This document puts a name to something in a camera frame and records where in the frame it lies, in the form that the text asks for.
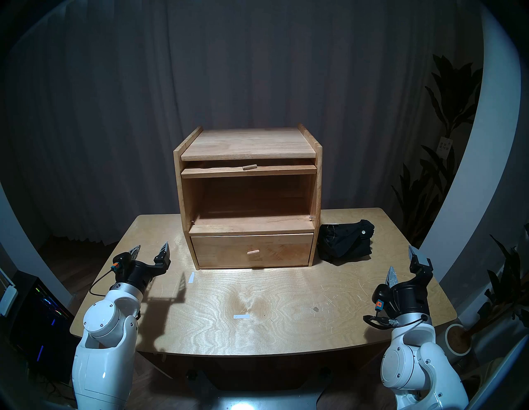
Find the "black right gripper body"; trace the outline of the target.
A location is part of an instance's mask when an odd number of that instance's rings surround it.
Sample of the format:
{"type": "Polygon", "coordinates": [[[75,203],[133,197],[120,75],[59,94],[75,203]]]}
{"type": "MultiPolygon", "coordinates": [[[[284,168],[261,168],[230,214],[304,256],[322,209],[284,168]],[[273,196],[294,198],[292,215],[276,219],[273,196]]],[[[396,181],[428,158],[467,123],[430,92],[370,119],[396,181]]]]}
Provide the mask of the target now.
{"type": "Polygon", "coordinates": [[[391,286],[390,318],[396,319],[411,313],[430,316],[427,285],[432,278],[432,273],[420,273],[408,281],[391,286]]]}

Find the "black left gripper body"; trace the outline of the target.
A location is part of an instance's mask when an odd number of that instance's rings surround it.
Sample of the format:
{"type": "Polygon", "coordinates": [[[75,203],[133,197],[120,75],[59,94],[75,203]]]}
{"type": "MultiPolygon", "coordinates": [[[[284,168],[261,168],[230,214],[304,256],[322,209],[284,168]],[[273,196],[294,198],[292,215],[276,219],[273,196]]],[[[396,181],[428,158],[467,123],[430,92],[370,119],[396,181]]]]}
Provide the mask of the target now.
{"type": "Polygon", "coordinates": [[[155,265],[131,263],[119,271],[119,282],[137,288],[144,295],[148,284],[152,282],[153,278],[165,273],[166,264],[164,263],[155,265]]]}

